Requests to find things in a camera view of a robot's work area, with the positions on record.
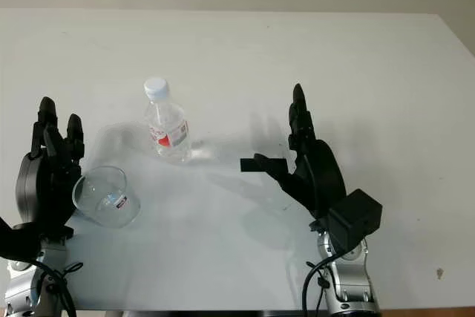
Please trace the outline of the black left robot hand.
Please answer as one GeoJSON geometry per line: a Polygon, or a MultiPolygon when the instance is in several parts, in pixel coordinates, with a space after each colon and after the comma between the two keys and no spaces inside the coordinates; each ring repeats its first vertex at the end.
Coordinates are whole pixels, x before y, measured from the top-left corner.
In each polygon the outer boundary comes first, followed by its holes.
{"type": "Polygon", "coordinates": [[[76,210],[72,193],[82,176],[79,161],[84,155],[81,118],[70,115],[63,137],[55,102],[43,97],[33,124],[31,148],[22,159],[16,181],[16,203],[22,219],[17,229],[72,236],[73,230],[66,223],[76,210]]]}

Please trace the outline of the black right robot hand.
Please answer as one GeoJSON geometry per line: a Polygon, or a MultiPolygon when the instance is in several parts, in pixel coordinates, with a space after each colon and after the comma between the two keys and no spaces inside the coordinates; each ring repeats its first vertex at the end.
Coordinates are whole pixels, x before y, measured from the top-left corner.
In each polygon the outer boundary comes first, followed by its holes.
{"type": "Polygon", "coordinates": [[[240,170],[267,173],[314,219],[320,220],[347,193],[331,148],[316,137],[304,91],[299,84],[293,88],[289,127],[289,149],[296,153],[294,172],[289,171],[283,158],[270,158],[259,153],[251,158],[241,158],[240,170]]]}

